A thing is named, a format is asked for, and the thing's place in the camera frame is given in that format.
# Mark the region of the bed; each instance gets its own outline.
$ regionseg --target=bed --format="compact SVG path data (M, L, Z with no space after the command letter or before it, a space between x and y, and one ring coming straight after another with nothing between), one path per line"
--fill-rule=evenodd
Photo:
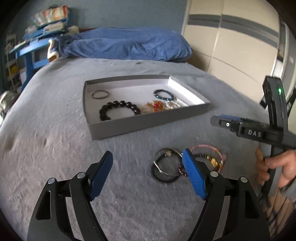
M207 113L173 123L92 141L83 113L86 80L139 74L168 74L211 102ZM39 70L0 128L0 208L17 234L26 240L36 201L50 177L71 179L98 162L106 150L114 164L92 207L109 240L187 240L204 202L190 181L172 184L152 178L157 150L183 150L210 144L227 155L221 174L246 176L255 191L257 143L210 125L212 115L234 115L267 121L259 106L224 82L187 63L147 60L59 58ZM81 234L68 200L76 238ZM223 226L217 228L221 234Z

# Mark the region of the metal bolt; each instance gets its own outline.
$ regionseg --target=metal bolt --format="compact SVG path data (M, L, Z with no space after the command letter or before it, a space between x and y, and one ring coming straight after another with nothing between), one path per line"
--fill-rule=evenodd
M246 177L241 177L241 181L242 181L243 183L246 183L246 182L248 182L248 179L247 179Z
M55 182L55 178L54 177L52 177L52 178L50 178L48 180L48 184L53 184L54 182Z
M84 172L80 172L77 174L78 178L84 178L85 177L85 173Z
M210 172L210 175L211 175L212 177L217 177L217 176L218 176L218 173L215 172L215 171L212 171L212 172Z

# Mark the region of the blue blanket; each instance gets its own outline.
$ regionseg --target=blue blanket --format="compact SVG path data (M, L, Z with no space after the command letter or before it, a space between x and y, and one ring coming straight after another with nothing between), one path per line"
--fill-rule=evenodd
M97 28L54 38L60 56L182 62L192 53L179 34L161 28Z

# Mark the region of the gray box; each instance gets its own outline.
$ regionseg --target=gray box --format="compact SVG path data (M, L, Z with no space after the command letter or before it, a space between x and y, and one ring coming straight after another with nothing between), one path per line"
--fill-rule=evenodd
M153 100L153 92L165 89L188 106L154 113L134 115L128 108L113 108L108 111L111 120L101 121L99 110L108 102L130 101L139 108ZM110 96L93 99L96 90L106 90ZM83 88L83 110L92 140L117 136L132 131L185 119L203 114L208 110L209 101L191 87L169 75L132 75L88 80Z

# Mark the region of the person's arm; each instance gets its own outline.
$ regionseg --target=person's arm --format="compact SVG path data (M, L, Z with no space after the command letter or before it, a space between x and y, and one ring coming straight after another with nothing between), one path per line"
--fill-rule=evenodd
M278 187L282 188L281 193L285 197L289 199L296 198L296 152L288 150L280 155L264 159L263 153L258 147L255 155L258 183L263 185L269 179L268 169L276 169L282 166L283 170Z

